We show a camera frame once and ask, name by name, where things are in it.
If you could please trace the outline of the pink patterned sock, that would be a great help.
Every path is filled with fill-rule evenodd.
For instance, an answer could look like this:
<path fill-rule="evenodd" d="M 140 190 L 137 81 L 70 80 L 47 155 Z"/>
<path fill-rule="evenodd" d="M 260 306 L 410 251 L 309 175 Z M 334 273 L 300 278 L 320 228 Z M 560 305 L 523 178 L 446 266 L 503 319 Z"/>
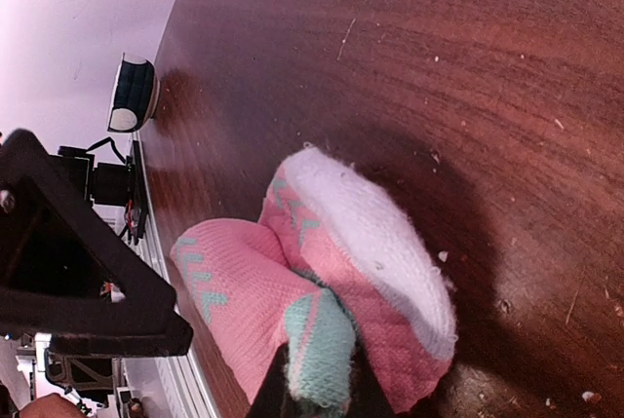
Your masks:
<path fill-rule="evenodd" d="M 388 193 L 317 147 L 282 162 L 258 221 L 200 222 L 170 258 L 248 400 L 280 349 L 289 395 L 318 417 L 348 413 L 357 350 L 396 413 L 449 370 L 445 277 Z"/>

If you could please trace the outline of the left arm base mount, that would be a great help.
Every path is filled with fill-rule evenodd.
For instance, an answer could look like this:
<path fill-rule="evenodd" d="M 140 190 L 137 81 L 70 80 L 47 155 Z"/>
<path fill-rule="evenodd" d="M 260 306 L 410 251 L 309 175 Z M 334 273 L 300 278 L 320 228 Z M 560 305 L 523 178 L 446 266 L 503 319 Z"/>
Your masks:
<path fill-rule="evenodd" d="M 120 164 L 96 163 L 95 152 L 104 145 L 110 146 Z M 145 235 L 149 212 L 139 142 L 132 141 L 127 156 L 121 154 L 114 139 L 108 136 L 88 148 L 61 146 L 52 158 L 88 204 L 123 210 L 122 229 L 118 236 L 137 245 Z"/>

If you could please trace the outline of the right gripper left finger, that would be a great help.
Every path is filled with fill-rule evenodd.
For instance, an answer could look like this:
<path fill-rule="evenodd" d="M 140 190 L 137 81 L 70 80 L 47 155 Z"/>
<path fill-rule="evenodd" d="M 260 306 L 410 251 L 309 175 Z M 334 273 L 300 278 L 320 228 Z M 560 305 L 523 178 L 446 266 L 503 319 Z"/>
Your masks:
<path fill-rule="evenodd" d="M 290 418 L 293 416 L 293 399 L 289 393 L 286 375 L 288 352 L 286 344 L 277 350 L 251 404 L 248 418 Z"/>

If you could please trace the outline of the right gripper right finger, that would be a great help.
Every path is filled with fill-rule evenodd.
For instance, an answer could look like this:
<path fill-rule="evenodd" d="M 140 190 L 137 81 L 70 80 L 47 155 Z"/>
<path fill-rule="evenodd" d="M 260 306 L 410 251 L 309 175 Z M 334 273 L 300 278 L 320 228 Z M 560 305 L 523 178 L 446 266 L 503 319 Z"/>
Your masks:
<path fill-rule="evenodd" d="M 371 369 L 360 340 L 352 356 L 350 373 L 351 400 L 348 416 L 352 418 L 392 418 L 395 416 Z"/>

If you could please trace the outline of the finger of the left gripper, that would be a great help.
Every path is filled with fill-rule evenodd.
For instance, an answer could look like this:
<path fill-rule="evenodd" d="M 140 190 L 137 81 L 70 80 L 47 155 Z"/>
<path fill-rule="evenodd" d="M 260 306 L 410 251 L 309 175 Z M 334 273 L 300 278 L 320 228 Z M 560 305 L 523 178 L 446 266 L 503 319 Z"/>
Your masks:
<path fill-rule="evenodd" d="M 175 303 L 35 134 L 13 131 L 1 146 L 1 333 L 50 333 L 69 355 L 140 358 Z"/>

